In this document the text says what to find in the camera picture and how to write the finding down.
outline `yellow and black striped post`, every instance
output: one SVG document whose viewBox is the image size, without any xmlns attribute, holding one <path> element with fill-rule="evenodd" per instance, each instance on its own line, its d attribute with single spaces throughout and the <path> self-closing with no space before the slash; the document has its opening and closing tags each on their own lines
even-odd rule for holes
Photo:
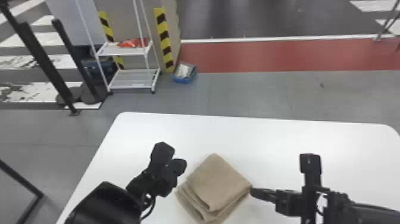
<svg viewBox="0 0 400 224">
<path fill-rule="evenodd" d="M 155 21 L 157 22 L 157 32 L 160 37 L 162 59 L 165 64 L 165 71 L 167 73 L 174 72 L 174 57 L 172 55 L 170 34 L 168 32 L 167 18 L 165 16 L 165 9 L 154 8 Z"/>
<path fill-rule="evenodd" d="M 110 26 L 109 21 L 108 21 L 107 13 L 105 11 L 99 11 L 98 15 L 99 15 L 99 18 L 100 18 L 100 22 L 103 25 L 104 33 L 105 33 L 105 36 L 107 37 L 107 40 L 109 42 L 115 42 L 114 32 L 113 32 L 113 30 L 112 30 L 112 28 Z M 124 60 L 120 56 L 115 56 L 114 57 L 114 61 L 115 61 L 115 63 L 118 64 L 119 68 L 125 69 Z"/>
</svg>

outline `white shelf cart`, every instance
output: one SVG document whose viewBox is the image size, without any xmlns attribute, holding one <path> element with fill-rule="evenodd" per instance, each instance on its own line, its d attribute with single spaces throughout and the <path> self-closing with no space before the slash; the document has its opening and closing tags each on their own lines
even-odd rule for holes
<svg viewBox="0 0 400 224">
<path fill-rule="evenodd" d="M 86 0 L 75 0 L 75 3 L 77 5 L 79 15 L 82 19 L 83 27 L 85 28 L 87 37 L 88 37 L 90 45 L 92 47 L 92 51 L 95 52 L 95 58 L 96 58 L 98 66 L 99 66 L 104 84 L 107 87 L 107 91 L 109 92 L 112 89 L 149 88 L 151 90 L 151 92 L 154 94 L 155 93 L 155 85 L 157 83 L 158 76 L 160 75 L 161 69 L 160 69 L 160 63 L 158 62 L 157 53 L 155 52 L 154 42 L 153 42 L 153 38 L 151 35 L 149 22 L 147 19 L 147 14 L 146 14 L 146 10 L 145 10 L 144 4 L 143 4 L 143 0 L 132 0 L 132 2 L 133 2 L 133 7 L 135 9 L 137 28 L 138 28 L 138 31 L 140 34 L 140 41 L 142 42 L 142 46 L 144 46 L 142 24 L 139 19 L 138 5 L 137 5 L 137 1 L 140 2 L 140 7 L 141 7 L 141 10 L 143 13 L 144 21 L 146 23 L 147 31 L 149 33 L 149 38 L 150 38 L 148 46 L 143 47 L 143 48 L 120 48 L 119 46 L 117 46 L 117 43 L 109 42 L 107 40 L 106 35 L 104 34 L 105 42 L 98 51 L 96 51 L 93 39 L 90 36 L 90 32 L 89 32 L 87 23 L 85 21 L 85 18 L 83 16 L 83 12 L 80 7 L 79 1 L 86 1 Z M 149 51 L 151 50 L 151 48 L 153 50 L 155 60 L 157 61 L 157 69 L 150 69 L 148 54 L 149 54 Z M 141 55 L 144 57 L 145 63 L 146 63 L 145 69 L 122 70 L 118 66 L 118 63 L 116 63 L 118 66 L 118 70 L 115 73 L 113 79 L 110 81 L 110 83 L 107 82 L 105 75 L 104 75 L 104 71 L 101 67 L 100 60 L 99 60 L 100 57 L 138 56 L 138 55 Z"/>
</svg>

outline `white floor marking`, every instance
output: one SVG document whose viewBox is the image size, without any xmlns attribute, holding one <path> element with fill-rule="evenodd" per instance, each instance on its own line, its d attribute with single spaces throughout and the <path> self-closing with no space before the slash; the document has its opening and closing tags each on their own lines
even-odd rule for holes
<svg viewBox="0 0 400 224">
<path fill-rule="evenodd" d="M 392 10 L 395 0 L 350 1 L 363 12 L 384 12 Z"/>
<path fill-rule="evenodd" d="M 35 33 L 36 38 L 42 46 L 61 46 L 64 45 L 63 40 L 57 32 L 43 32 Z M 20 39 L 17 34 L 14 34 L 0 43 L 0 47 L 3 48 L 14 48 L 14 47 L 25 47 L 24 42 Z"/>
<path fill-rule="evenodd" d="M 85 109 L 87 109 L 87 110 L 97 110 L 97 109 L 100 108 L 101 104 L 102 104 L 101 102 L 98 102 L 97 104 L 92 104 L 92 105 L 85 104 L 84 102 L 75 102 L 74 103 L 74 107 L 76 109 L 81 109 L 81 110 L 85 110 Z"/>
<path fill-rule="evenodd" d="M 368 39 L 375 38 L 376 34 L 356 35 L 326 35 L 326 36 L 282 36 L 276 38 L 221 38 L 221 39 L 187 39 L 181 43 L 226 43 L 226 42 L 262 42 L 262 41 L 313 41 L 338 39 Z M 382 38 L 393 38 L 394 35 L 385 34 Z"/>
<path fill-rule="evenodd" d="M 51 20 L 54 19 L 54 15 L 45 15 L 42 18 L 32 23 L 32 26 L 51 26 Z"/>
<path fill-rule="evenodd" d="M 69 54 L 49 55 L 56 69 L 76 69 L 75 62 Z M 38 67 L 31 55 L 0 56 L 0 70 L 31 69 Z"/>
<path fill-rule="evenodd" d="M 68 87 L 79 87 L 82 82 L 65 82 Z M 0 87 L 0 91 L 7 91 L 7 87 Z M 57 90 L 50 82 L 32 82 L 23 85 L 19 91 L 12 91 L 7 95 L 3 102 L 55 102 L 58 95 Z M 74 106 L 77 109 L 98 109 L 101 102 L 94 105 L 87 105 L 83 102 L 76 102 Z"/>
<path fill-rule="evenodd" d="M 10 9 L 10 11 L 14 16 L 17 16 L 17 15 L 20 15 L 43 2 L 45 2 L 45 0 L 29 0 L 27 2 L 19 4 L 16 7 Z M 0 14 L 0 25 L 5 23 L 6 21 L 7 21 L 7 19 L 5 18 L 5 16 L 3 14 Z"/>
<path fill-rule="evenodd" d="M 384 25 L 386 20 L 376 20 L 377 23 L 381 24 L 382 26 Z M 393 24 L 392 27 L 390 27 L 389 31 L 395 35 L 400 35 L 400 21 L 396 20 L 396 22 Z"/>
</svg>

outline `beige towel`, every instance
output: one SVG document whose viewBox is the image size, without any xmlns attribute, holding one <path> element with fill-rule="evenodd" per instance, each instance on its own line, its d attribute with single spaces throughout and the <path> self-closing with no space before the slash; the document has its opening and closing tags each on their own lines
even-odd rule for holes
<svg viewBox="0 0 400 224">
<path fill-rule="evenodd" d="M 249 192 L 251 184 L 219 155 L 204 160 L 178 187 L 177 195 L 200 222 L 221 223 Z"/>
</svg>

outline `white table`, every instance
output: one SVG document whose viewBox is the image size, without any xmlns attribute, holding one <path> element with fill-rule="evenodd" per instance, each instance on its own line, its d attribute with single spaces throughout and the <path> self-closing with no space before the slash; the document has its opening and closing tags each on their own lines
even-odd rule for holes
<svg viewBox="0 0 400 224">
<path fill-rule="evenodd" d="M 400 210 L 400 138 L 389 126 L 177 114 L 122 113 L 58 219 L 68 214 L 102 181 L 120 187 L 149 162 L 155 143 L 165 141 L 187 160 L 183 183 L 211 153 L 218 153 L 256 187 L 295 189 L 303 185 L 299 155 L 316 153 L 323 163 L 323 185 L 352 200 Z M 151 223 L 195 223 L 174 193 L 159 198 Z M 228 223 L 295 223 L 274 205 L 248 197 Z"/>
</svg>

